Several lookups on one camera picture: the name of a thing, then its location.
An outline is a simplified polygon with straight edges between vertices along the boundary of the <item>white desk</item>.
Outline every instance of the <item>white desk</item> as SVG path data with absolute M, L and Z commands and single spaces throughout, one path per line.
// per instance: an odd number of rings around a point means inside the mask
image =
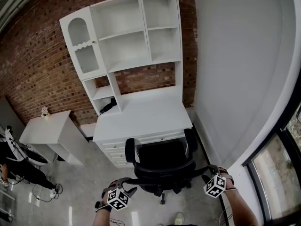
M 69 164 L 83 165 L 88 142 L 69 118 L 71 111 L 31 119 L 19 141 L 23 144 L 47 144 Z
M 185 137 L 189 128 L 192 123 L 178 98 L 130 99 L 122 113 L 98 118 L 93 141 L 116 167 L 132 167 L 125 157 L 127 139 L 134 138 L 136 144 L 167 141 Z

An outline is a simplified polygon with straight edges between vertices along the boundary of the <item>chair seat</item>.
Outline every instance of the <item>chair seat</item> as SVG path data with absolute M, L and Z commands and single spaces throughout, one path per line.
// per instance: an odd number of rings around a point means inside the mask
M 169 169 L 183 165 L 187 159 L 181 141 L 145 145 L 139 149 L 140 166 L 148 169 Z

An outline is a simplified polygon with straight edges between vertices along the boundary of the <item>cabinet door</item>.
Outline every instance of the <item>cabinet door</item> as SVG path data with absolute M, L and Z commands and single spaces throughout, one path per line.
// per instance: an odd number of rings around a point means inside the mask
M 81 80 L 106 74 L 92 23 L 90 7 L 60 19 L 64 39 Z

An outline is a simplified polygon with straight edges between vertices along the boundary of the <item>white shoe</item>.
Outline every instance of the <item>white shoe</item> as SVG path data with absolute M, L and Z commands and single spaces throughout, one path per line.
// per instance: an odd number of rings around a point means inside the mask
M 174 225 L 184 225 L 184 215 L 182 213 L 175 215 Z
M 56 196 L 57 192 L 56 192 L 56 188 L 53 188 L 50 190 L 50 198 L 54 198 Z
M 8 187 L 8 186 L 9 186 L 8 182 L 4 182 L 4 181 L 3 181 L 2 177 L 0 177 L 0 184 L 1 184 L 2 186 L 4 186 L 4 187 Z

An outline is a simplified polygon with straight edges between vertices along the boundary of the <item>white side table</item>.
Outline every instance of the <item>white side table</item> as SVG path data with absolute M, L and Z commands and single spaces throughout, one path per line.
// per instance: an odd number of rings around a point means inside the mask
M 48 121 L 42 117 L 31 119 L 19 141 L 33 146 L 47 144 L 69 164 L 83 165 L 88 142 L 69 118 L 70 112 L 52 114 Z

